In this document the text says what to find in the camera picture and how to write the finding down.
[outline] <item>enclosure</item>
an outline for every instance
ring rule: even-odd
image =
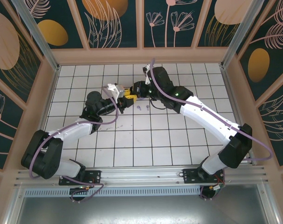
[[[63,159],[101,173],[104,188],[86,204],[72,203],[74,186],[59,176],[29,177],[21,159],[37,130],[73,124],[90,92],[108,98],[107,84],[145,81],[153,58],[174,86],[249,124],[273,158],[253,142],[247,161],[224,169],[219,195],[203,200],[209,185],[179,174],[223,143],[138,98],[64,145]],[[283,223],[283,0],[0,0],[0,223],[33,222]]]

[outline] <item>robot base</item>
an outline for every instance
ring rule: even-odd
[[[223,180],[223,170],[218,170],[215,175],[219,177],[220,180]],[[205,180],[198,176],[198,169],[184,169],[181,176],[184,178],[184,183],[218,183],[218,179],[214,175],[208,176]]]
[[[85,170],[84,177],[81,180],[78,180],[80,182],[84,183],[100,183],[101,180],[101,171],[100,170]],[[60,186],[74,186],[74,185],[82,185],[79,183],[72,182],[66,178],[61,177],[58,185]]]

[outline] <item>white tile floor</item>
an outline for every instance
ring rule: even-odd
[[[45,130],[55,130],[78,119],[89,92],[101,92],[101,87],[108,83],[130,87],[133,82],[145,80],[144,66],[62,66]],[[164,63],[162,66],[174,85],[184,85],[204,104],[235,122],[218,64]],[[160,102],[154,104],[164,107]],[[113,115],[103,116],[103,121],[113,120]],[[116,123],[103,125],[98,132],[67,146],[62,155],[87,167],[188,165],[199,164],[221,147],[195,121],[172,110],[155,109],[144,99],[126,109]]]

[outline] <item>dark green wallpaper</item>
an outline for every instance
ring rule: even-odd
[[[51,49],[83,48],[67,0],[24,2]]]
[[[0,169],[5,165],[22,113],[23,110],[0,91]]]
[[[283,165],[283,85],[259,108],[280,166]]]
[[[27,102],[40,64],[0,1],[0,79]]]
[[[144,47],[191,46],[203,1],[184,2],[169,6],[165,1],[144,1]]]
[[[23,19],[21,19],[21,17],[19,16],[19,14],[17,13],[17,10],[15,8],[15,6],[13,5],[13,3],[11,2],[11,0],[8,0],[8,2],[10,3],[12,9],[15,11],[15,13],[17,14],[17,16],[19,17],[19,20],[22,22],[24,28],[26,29],[26,31],[28,32],[28,34],[31,36],[32,40],[35,42],[35,45],[37,46],[39,52],[42,54],[42,56],[44,56],[43,52],[41,51],[39,45],[37,44],[37,42],[35,41],[35,39],[32,37],[29,29],[27,28],[27,26],[25,25],[25,23],[23,22]]]
[[[283,0],[275,2],[240,63],[255,100],[283,74]]]
[[[237,53],[237,54],[239,54],[240,50],[242,49],[242,47],[243,47],[245,41],[247,40],[248,35],[249,35],[249,34],[251,33],[251,31],[253,30],[253,28],[254,28],[256,22],[258,21],[259,17],[261,16],[262,12],[264,11],[264,8],[267,6],[268,2],[269,2],[269,0],[264,0],[261,10],[260,10],[259,13],[257,14],[257,16],[256,16],[255,20],[253,21],[253,23],[252,23],[250,29],[248,30],[248,32],[247,32],[246,35],[244,36],[244,39],[242,40],[242,42],[241,42],[239,48],[236,50],[236,53]]]
[[[225,25],[217,21],[214,11],[216,2],[212,0],[198,47],[228,47],[239,27],[239,24]]]
[[[137,47],[135,0],[76,0],[76,4],[90,48]]]
[[[212,0],[198,47],[228,47],[250,3],[248,0]]]

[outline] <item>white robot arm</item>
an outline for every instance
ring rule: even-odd
[[[215,174],[217,171],[222,170],[225,167],[237,168],[245,155],[251,149],[252,141],[243,135],[240,135],[231,128],[228,128],[216,117],[226,120],[231,127],[242,130],[249,135],[252,135],[251,127],[247,124],[240,126],[221,117],[219,114],[204,105],[196,96],[193,95],[191,91],[184,86],[173,86],[173,83],[169,79],[164,68],[157,67],[154,68],[153,71],[159,86],[167,94],[178,99],[202,105],[202,107],[205,107],[212,112],[214,116],[196,106],[181,104],[177,101],[173,101],[164,97],[152,83],[149,66],[144,68],[146,81],[134,83],[129,90],[123,89],[121,85],[108,85],[109,90],[112,91],[112,95],[114,96],[121,113],[123,113],[125,108],[133,105],[137,98],[150,98],[151,100],[159,100],[166,108],[173,109],[175,112],[181,113],[184,116],[198,122],[224,145],[223,149],[218,154],[207,157],[198,167],[197,175],[202,180],[206,180],[209,176]],[[110,99],[102,99],[101,94],[95,91],[88,94],[85,105],[86,107],[83,110],[83,114],[80,116],[80,119],[77,120],[77,122],[102,122],[100,116],[106,115],[115,110],[115,107]],[[53,175],[58,175],[69,176],[80,180],[82,176],[81,172],[82,170],[85,170],[84,165],[73,160],[61,160],[61,151],[67,144],[76,141],[83,136],[94,133],[99,126],[100,125],[92,125],[87,123],[78,124],[53,137],[47,143],[47,145],[45,145],[45,147],[48,148],[47,152],[40,152],[41,154],[39,154],[35,160],[33,171],[45,179],[48,179]],[[33,155],[38,146],[44,139],[55,132],[57,132],[57,130],[49,133],[39,130],[34,134],[21,161],[21,164],[24,167],[29,168]]]

